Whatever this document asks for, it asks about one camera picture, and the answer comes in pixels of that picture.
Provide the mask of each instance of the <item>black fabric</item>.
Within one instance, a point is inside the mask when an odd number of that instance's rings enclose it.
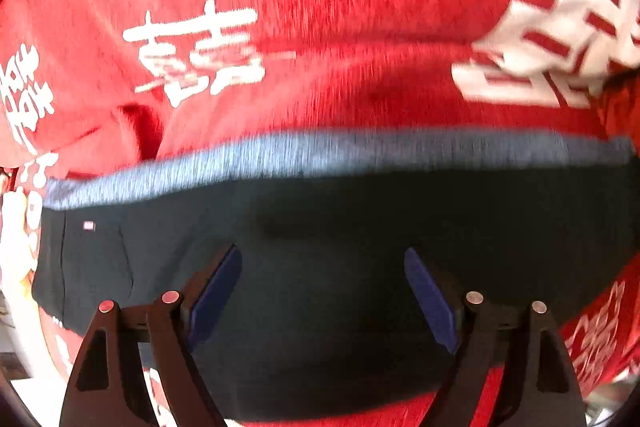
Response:
[[[543,300],[562,323],[636,251],[637,175],[633,163],[244,180],[46,210],[33,296],[84,333],[101,300],[148,303],[232,241],[241,278],[194,352],[221,413],[277,421],[369,409],[435,389],[451,362],[404,279],[408,246],[464,289]]]

